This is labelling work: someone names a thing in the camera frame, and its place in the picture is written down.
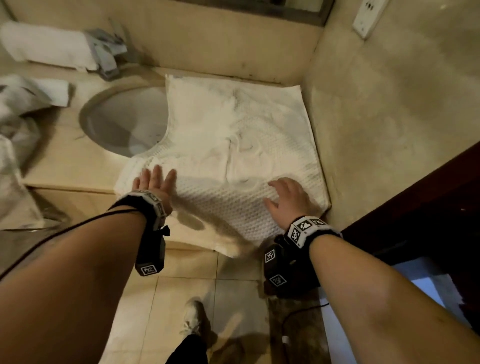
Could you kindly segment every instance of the forearm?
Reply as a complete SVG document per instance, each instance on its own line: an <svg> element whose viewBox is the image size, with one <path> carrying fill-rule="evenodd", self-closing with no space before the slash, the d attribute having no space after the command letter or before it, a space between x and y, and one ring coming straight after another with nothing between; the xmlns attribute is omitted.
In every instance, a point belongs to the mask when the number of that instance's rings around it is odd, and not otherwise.
<svg viewBox="0 0 480 364"><path fill-rule="evenodd" d="M360 363L470 363L480 355L468 328L393 268L332 235L310 257Z"/></svg>
<svg viewBox="0 0 480 364"><path fill-rule="evenodd" d="M140 213L94 220L7 277L0 284L5 362L96 363L144 227Z"/></svg>

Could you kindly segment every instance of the pant leg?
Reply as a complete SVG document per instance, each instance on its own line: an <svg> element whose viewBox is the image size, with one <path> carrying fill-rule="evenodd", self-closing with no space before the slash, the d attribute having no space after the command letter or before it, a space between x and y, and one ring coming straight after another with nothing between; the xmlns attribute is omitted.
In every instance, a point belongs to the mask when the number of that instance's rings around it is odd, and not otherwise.
<svg viewBox="0 0 480 364"><path fill-rule="evenodd" d="M188 335L165 364L208 364L207 345L195 334Z"/></svg>

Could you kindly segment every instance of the metal faucet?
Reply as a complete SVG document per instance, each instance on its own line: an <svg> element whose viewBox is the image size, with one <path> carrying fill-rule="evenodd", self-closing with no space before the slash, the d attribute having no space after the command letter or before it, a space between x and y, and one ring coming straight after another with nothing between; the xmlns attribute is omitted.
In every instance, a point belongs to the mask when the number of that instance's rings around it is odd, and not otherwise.
<svg viewBox="0 0 480 364"><path fill-rule="evenodd" d="M85 30L85 37L98 65L98 74L105 81L112 81L120 76L115 56L127 53L127 46L117 34L110 35L102 29Z"/></svg>

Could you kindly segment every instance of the white outlet plate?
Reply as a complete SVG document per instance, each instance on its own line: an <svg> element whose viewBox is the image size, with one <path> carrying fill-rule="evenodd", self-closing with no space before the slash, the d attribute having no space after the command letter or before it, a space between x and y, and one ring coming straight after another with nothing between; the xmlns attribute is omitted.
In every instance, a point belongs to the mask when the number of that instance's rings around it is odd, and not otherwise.
<svg viewBox="0 0 480 364"><path fill-rule="evenodd" d="M363 0L353 21L353 29L363 39L368 38L372 33L373 28L380 19L388 0Z"/></svg>

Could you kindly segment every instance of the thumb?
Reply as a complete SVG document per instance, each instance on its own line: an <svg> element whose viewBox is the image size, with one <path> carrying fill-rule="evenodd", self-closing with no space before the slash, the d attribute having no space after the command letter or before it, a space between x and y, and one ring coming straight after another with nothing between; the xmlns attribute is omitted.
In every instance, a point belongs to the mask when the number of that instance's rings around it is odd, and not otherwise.
<svg viewBox="0 0 480 364"><path fill-rule="evenodd" d="M274 214L276 213L277 209L278 209L278 204L276 204L275 202L273 202L271 199L265 197L264 198L264 204L265 204L265 207L267 208L268 212L270 212L270 214L272 216L274 216Z"/></svg>

